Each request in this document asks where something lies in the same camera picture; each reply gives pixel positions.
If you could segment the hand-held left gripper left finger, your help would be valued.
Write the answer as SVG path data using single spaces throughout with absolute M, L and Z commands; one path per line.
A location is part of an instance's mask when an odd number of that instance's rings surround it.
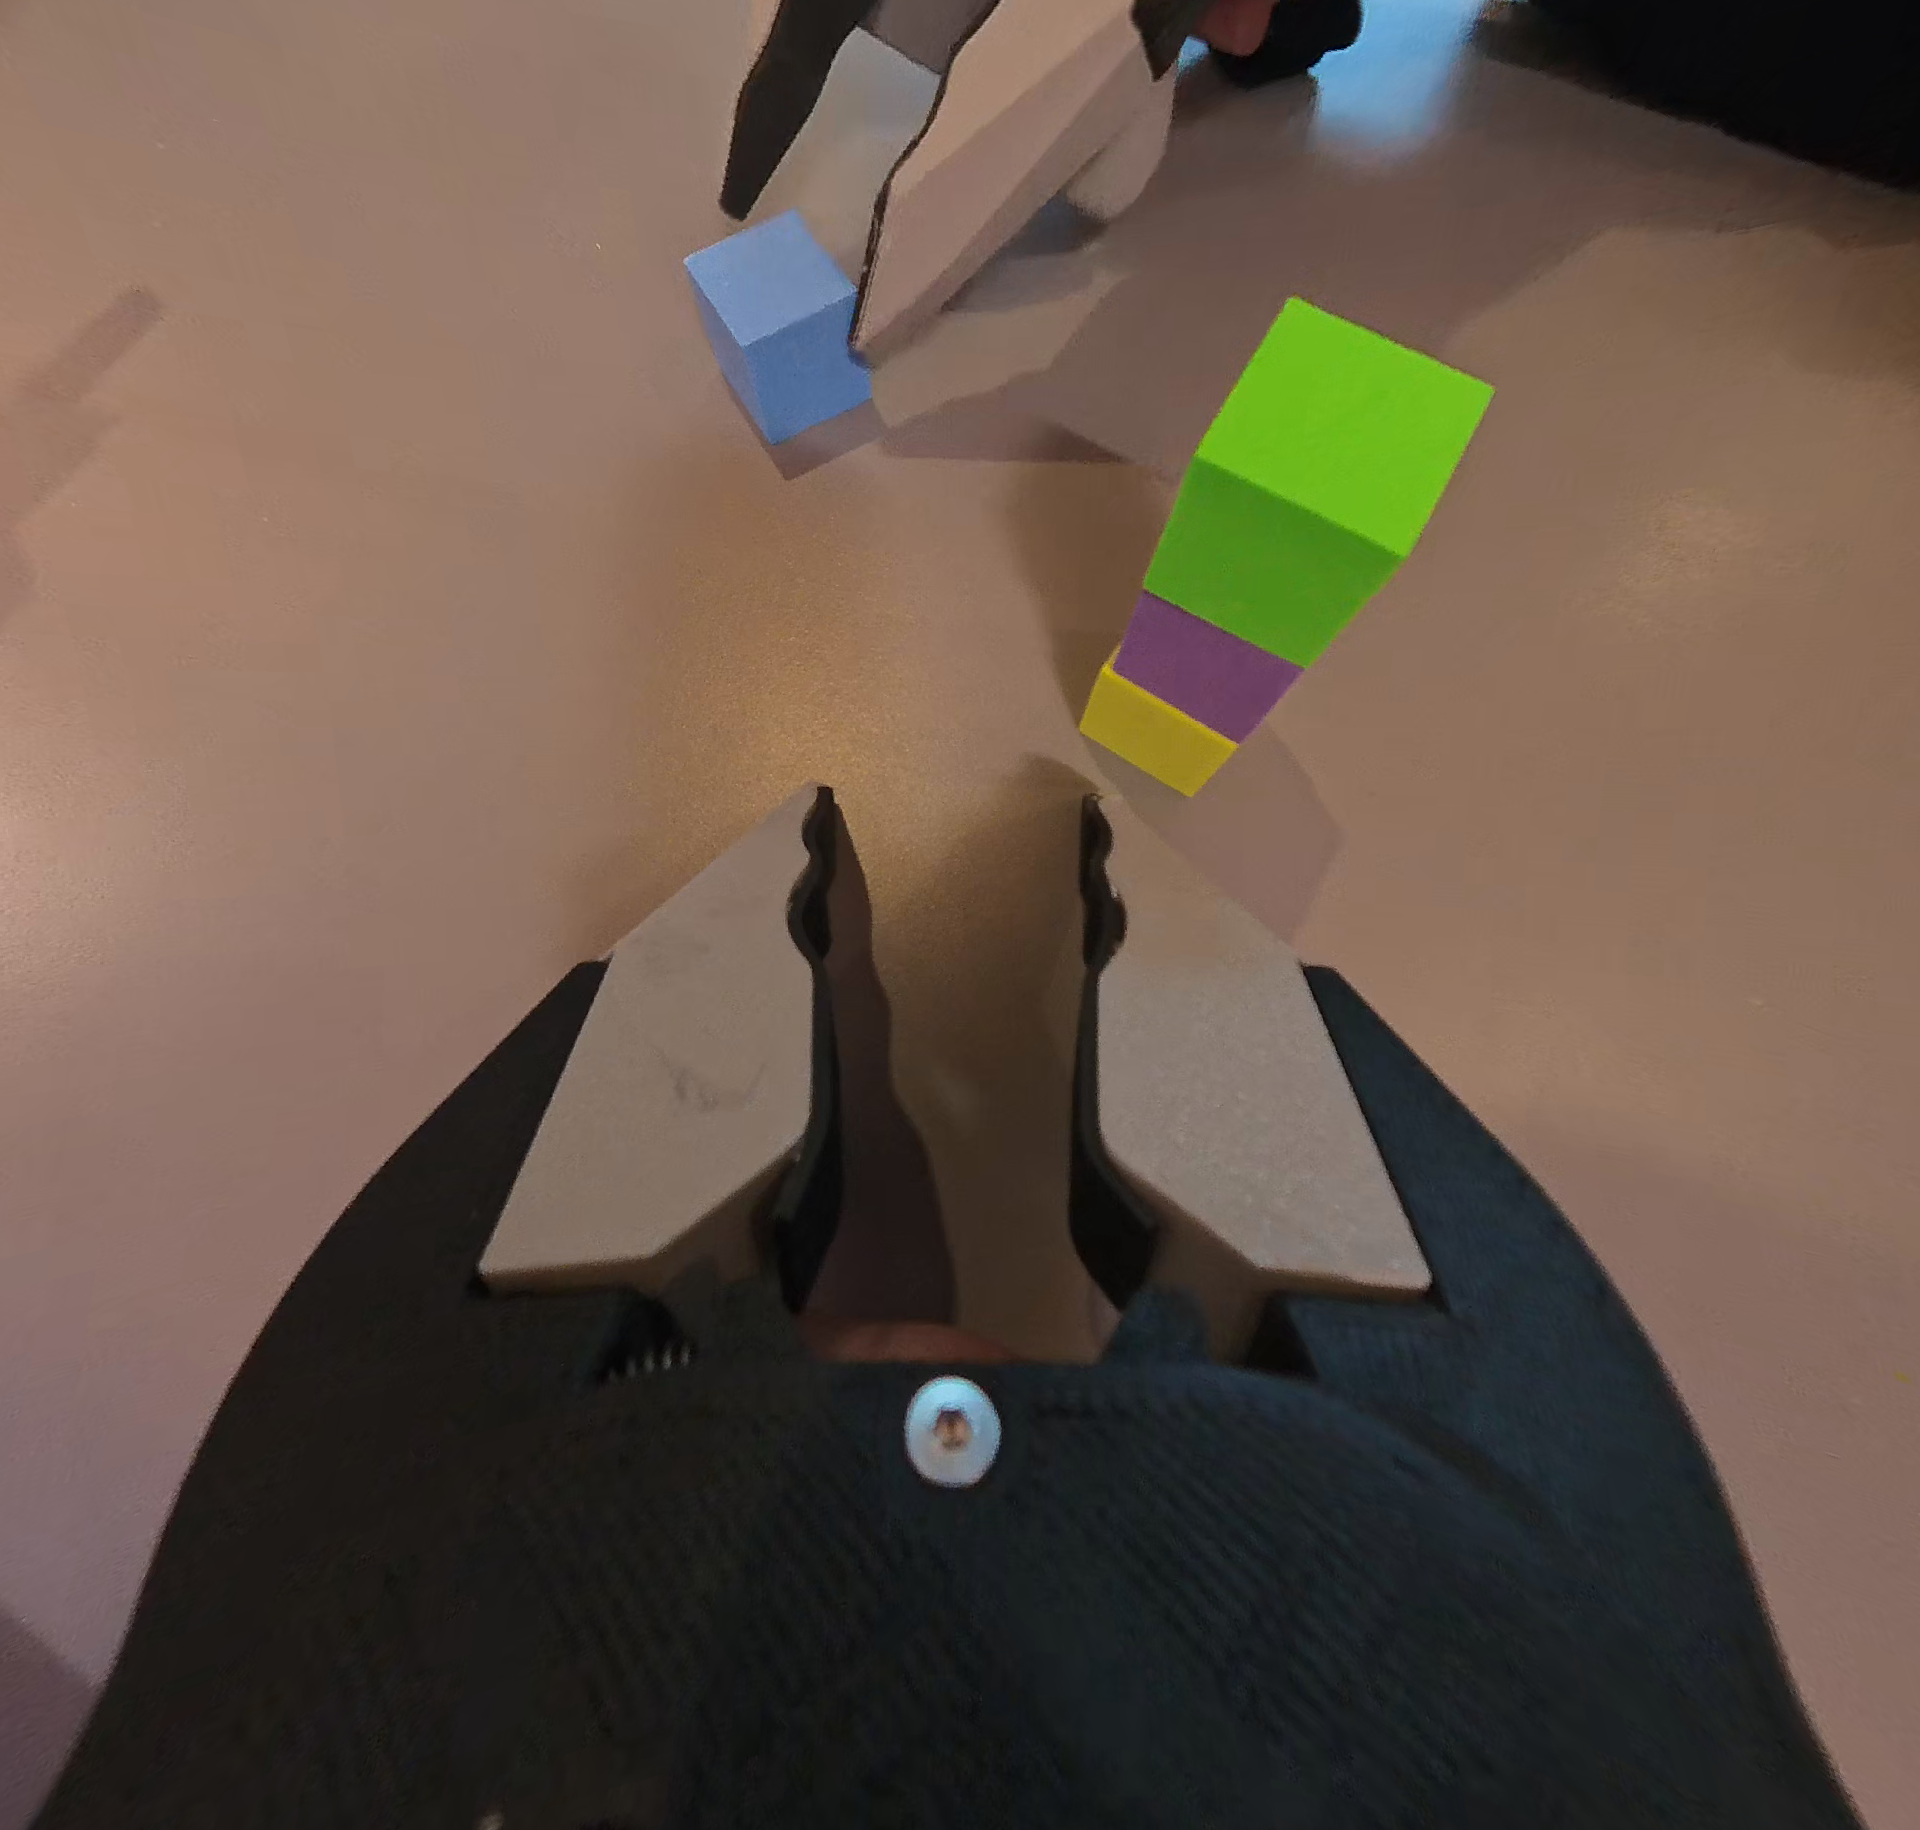
M 841 813 L 807 784 L 631 931 L 479 1272 L 494 1292 L 769 1280 L 807 1306 L 843 1207 L 828 957 Z

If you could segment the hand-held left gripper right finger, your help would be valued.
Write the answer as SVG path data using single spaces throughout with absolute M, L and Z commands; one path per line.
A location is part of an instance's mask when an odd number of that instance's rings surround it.
M 1097 1294 L 1419 1304 L 1428 1259 L 1305 969 L 1141 815 L 1078 815 L 1069 1236 Z

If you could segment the yellow foam cube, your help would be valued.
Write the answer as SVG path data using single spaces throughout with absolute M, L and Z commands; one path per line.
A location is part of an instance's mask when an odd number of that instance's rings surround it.
M 1078 723 L 1080 735 L 1158 784 L 1193 797 L 1234 758 L 1231 739 L 1104 662 Z

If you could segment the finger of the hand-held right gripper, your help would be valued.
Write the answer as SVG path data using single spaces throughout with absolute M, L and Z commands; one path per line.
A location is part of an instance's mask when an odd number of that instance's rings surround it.
M 733 226 L 799 211 L 859 271 L 885 179 L 997 0 L 748 0 L 719 167 Z
M 1171 127 L 1138 0 L 997 0 L 955 48 L 875 208 L 854 349 L 888 360 L 1059 196 L 1110 222 Z

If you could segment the purple foam cube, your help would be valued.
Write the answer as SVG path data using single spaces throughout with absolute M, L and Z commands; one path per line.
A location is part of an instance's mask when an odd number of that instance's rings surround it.
M 1141 591 L 1113 668 L 1233 744 L 1257 733 L 1305 675 L 1304 667 L 1153 591 Z

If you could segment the green foam cube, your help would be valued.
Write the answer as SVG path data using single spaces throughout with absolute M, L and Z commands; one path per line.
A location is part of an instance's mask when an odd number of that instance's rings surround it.
M 1404 568 L 1493 389 L 1284 303 L 1180 477 L 1142 589 L 1311 667 Z

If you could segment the blue foam cube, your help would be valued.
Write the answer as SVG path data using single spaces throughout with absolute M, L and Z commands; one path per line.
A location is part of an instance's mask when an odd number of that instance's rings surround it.
M 855 285 L 797 211 L 684 257 L 693 305 L 733 397 L 768 445 L 872 403 L 854 351 Z

